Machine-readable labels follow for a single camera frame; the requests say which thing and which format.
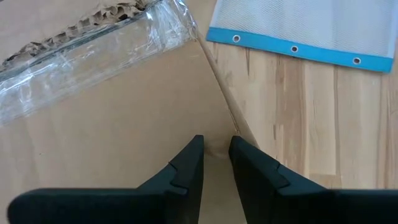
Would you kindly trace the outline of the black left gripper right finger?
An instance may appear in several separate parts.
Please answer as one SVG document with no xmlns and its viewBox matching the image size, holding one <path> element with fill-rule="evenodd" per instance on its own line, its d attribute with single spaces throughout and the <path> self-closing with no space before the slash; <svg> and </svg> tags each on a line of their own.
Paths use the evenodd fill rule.
<svg viewBox="0 0 398 224">
<path fill-rule="evenodd" d="M 397 223 L 396 190 L 325 188 L 240 136 L 229 157 L 248 223 Z"/>
</svg>

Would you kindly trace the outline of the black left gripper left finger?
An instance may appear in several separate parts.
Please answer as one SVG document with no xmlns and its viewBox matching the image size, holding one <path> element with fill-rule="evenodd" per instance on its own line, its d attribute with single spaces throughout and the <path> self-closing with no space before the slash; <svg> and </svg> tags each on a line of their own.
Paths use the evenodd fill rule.
<svg viewBox="0 0 398 224">
<path fill-rule="evenodd" d="M 204 137 L 136 189 L 35 189 L 13 199 L 9 223 L 198 223 Z"/>
</svg>

